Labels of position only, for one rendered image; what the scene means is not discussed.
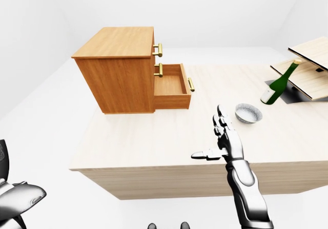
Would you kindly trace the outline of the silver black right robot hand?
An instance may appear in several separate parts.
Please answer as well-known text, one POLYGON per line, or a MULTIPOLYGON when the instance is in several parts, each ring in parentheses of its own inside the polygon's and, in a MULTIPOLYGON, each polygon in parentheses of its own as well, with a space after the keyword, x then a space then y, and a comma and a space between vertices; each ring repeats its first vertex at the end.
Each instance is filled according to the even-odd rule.
POLYGON ((223 157, 228 163, 235 159, 244 159, 243 147, 237 131, 232 126, 232 121, 223 105, 217 106, 217 115, 212 117, 214 133, 218 137, 217 148, 195 152, 192 159, 219 160, 223 157))

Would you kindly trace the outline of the patterned white bowl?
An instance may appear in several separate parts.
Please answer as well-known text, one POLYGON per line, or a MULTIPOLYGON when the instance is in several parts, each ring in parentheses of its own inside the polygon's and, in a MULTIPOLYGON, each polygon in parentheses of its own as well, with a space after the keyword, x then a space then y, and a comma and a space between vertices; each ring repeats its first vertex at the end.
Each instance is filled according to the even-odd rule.
POLYGON ((236 118, 246 124, 254 124, 262 120, 262 112, 253 105, 247 103, 239 103, 235 107, 236 118))

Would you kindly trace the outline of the wooden cabinet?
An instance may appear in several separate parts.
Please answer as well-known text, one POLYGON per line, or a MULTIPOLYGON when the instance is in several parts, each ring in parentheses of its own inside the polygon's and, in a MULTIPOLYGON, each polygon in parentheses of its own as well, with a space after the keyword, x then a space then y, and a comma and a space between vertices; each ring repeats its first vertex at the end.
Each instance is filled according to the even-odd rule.
POLYGON ((103 113, 155 111, 153 44, 153 27, 103 27, 72 55, 103 113))

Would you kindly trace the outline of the open wooden drawer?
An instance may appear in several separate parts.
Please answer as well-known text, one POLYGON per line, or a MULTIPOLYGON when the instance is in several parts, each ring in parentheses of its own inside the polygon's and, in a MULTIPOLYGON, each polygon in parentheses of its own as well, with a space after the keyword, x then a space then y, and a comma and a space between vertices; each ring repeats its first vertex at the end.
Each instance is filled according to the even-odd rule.
POLYGON ((188 109, 191 89, 183 64, 163 64, 162 71, 154 77, 155 109, 188 109))

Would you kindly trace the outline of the green wine bottle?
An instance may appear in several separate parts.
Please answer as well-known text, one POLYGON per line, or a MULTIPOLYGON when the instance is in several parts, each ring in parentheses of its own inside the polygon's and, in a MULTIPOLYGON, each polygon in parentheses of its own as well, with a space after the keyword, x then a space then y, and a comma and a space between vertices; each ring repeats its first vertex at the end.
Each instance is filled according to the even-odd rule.
POLYGON ((300 59, 295 59, 284 74, 277 80, 273 81, 269 87, 265 90, 260 100, 266 105, 272 105, 278 97, 284 92, 287 87, 289 77, 295 71, 302 61, 300 59))

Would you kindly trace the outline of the pale wooden rack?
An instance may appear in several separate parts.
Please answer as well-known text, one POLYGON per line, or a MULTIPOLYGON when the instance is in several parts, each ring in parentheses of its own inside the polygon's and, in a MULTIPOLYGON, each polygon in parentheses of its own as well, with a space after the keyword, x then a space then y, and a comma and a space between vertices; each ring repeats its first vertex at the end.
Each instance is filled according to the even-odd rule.
POLYGON ((296 57, 271 65, 282 75, 293 60, 301 63, 289 77, 289 82, 310 100, 328 97, 328 37, 319 37, 288 48, 296 57))

